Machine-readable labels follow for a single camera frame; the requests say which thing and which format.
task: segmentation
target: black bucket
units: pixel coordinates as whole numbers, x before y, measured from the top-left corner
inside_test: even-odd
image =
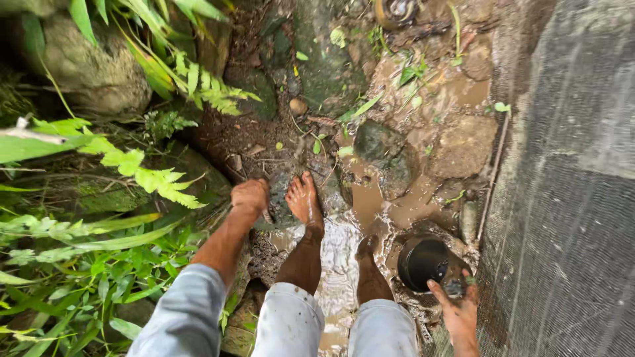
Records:
[[[414,292],[429,292],[427,281],[441,284],[448,295],[462,295],[466,284],[461,269],[469,266],[432,233],[418,234],[403,245],[397,262],[399,278]]]

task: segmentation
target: mud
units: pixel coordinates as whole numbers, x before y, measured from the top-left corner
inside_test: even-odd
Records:
[[[289,6],[288,1],[267,3],[272,8],[279,6],[277,13],[292,17],[292,11],[285,7]],[[371,119],[401,134],[407,145],[414,149],[420,170],[406,192],[390,201],[382,197],[380,170],[357,155],[338,159],[336,170],[332,170],[344,188],[342,196],[348,195],[345,191],[352,193],[352,208],[346,212],[329,212],[325,218],[326,234],[321,248],[322,277],[316,292],[326,318],[319,356],[345,356],[349,329],[359,307],[356,302],[359,269],[354,254],[365,234],[377,234],[382,240],[375,252],[378,267],[389,282],[397,302],[415,317],[422,349],[426,344],[430,346],[435,330],[440,328],[441,310],[433,297],[413,293],[399,280],[396,260],[403,242],[398,238],[403,237],[413,223],[430,220],[436,224],[435,229],[440,230],[439,234],[446,238],[445,242],[452,252],[463,258],[473,271],[476,270],[479,242],[476,241],[474,230],[478,225],[475,217],[478,202],[470,201],[477,199],[489,180],[488,162],[491,160],[497,124],[491,112],[493,101],[490,99],[493,67],[491,33],[476,34],[476,27],[470,27],[470,20],[489,20],[495,16],[492,13],[495,14],[497,9],[493,6],[494,1],[488,0],[456,3],[459,13],[465,11],[470,18],[462,16],[462,25],[465,25],[462,37],[471,38],[472,41],[462,43],[465,54],[462,65],[451,65],[455,56],[455,30],[446,2],[441,0],[425,2],[427,10],[418,12],[411,27],[385,31],[388,46],[396,52],[394,55],[384,52],[379,58],[362,57],[356,55],[360,42],[349,42],[351,47],[347,51],[352,60],[366,71],[369,89],[365,99],[383,93],[379,102],[360,120]],[[258,45],[254,39],[257,38],[255,34],[260,31],[260,25],[269,21],[264,10],[260,9],[258,14],[262,15],[257,16],[242,14],[249,22],[244,32],[234,34],[232,65],[261,65],[259,61],[253,60]],[[356,21],[359,28],[368,29],[369,23],[373,21],[372,10],[360,13],[362,10],[356,9],[355,18],[350,15],[347,17],[347,11],[334,18],[330,28],[341,25],[347,27],[348,36],[363,39],[364,34],[353,35],[350,29]],[[281,28],[293,40],[290,23],[289,19]],[[440,24],[444,31],[439,30],[439,34],[426,34],[420,38],[404,35],[408,31],[420,34],[423,28],[420,26],[431,23]],[[401,71],[407,66],[417,66],[422,58],[425,58],[427,65],[422,78],[399,87],[397,84]],[[266,58],[260,59],[265,65]],[[302,164],[303,155],[311,158],[313,139],[310,134],[304,136],[308,138],[306,140],[300,138],[303,134],[298,131],[297,125],[302,131],[329,135],[324,140],[327,151],[324,163],[330,167],[337,147],[352,145],[355,128],[352,128],[350,137],[343,138],[342,131],[337,127],[308,121],[302,115],[294,119],[289,101],[298,97],[307,102],[303,94],[297,93],[301,87],[296,82],[298,78],[302,80],[302,76],[293,76],[288,68],[274,71],[265,68],[264,71],[272,78],[276,88],[284,88],[276,91],[278,115],[274,121],[259,121],[250,113],[230,117],[210,111],[197,130],[187,132],[190,142],[207,153],[219,170],[238,183],[246,178],[275,176],[282,166],[296,167]],[[419,105],[413,105],[415,97],[420,97]],[[344,112],[347,109],[334,110]],[[309,109],[306,115],[324,116],[315,109]],[[283,143],[281,150],[276,150],[278,142]],[[250,154],[256,145],[265,150]],[[232,154],[241,156],[241,167],[237,168],[233,161],[227,161]],[[325,204],[330,198],[321,199]],[[302,226],[293,221],[290,221],[290,225],[284,229],[255,231],[251,235],[253,258],[249,266],[250,275],[260,278],[266,286],[273,284],[280,265],[304,233]]]

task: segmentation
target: pant leg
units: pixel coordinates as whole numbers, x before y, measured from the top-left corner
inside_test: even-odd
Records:
[[[276,283],[260,309],[252,357],[315,357],[324,314],[315,298],[294,284]]]
[[[351,329],[349,357],[417,357],[417,326],[410,313],[391,300],[359,307]]]

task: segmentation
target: leg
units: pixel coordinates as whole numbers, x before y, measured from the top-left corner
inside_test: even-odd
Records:
[[[350,357],[417,357],[417,327],[394,301],[388,282],[377,268],[373,252],[379,244],[370,236],[359,244],[358,315],[351,328]]]
[[[379,238],[375,235],[366,237],[358,246],[355,259],[359,262],[358,303],[364,304],[370,300],[393,300],[391,288],[379,271],[373,253],[379,245]]]
[[[289,254],[260,310],[252,357],[313,357],[324,330],[324,314],[313,295],[322,267],[320,244],[324,222],[309,172],[293,178],[286,202],[306,226],[304,237]]]
[[[322,273],[320,246],[324,222],[311,174],[305,171],[302,180],[304,183],[294,177],[284,198],[294,216],[305,224],[304,237],[280,267],[276,283],[291,283],[314,295]]]

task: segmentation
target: bare foot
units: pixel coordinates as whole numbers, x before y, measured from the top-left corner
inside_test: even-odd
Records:
[[[304,171],[302,180],[304,183],[297,176],[293,178],[284,200],[300,222],[306,226],[324,230],[324,220],[319,209],[318,194],[311,173]]]
[[[376,234],[365,237],[364,239],[362,239],[361,242],[359,242],[358,251],[357,253],[355,253],[355,259],[357,261],[360,261],[364,258],[370,258],[371,260],[374,260],[375,258],[373,254],[375,253],[375,250],[377,250],[378,246],[379,237]]]

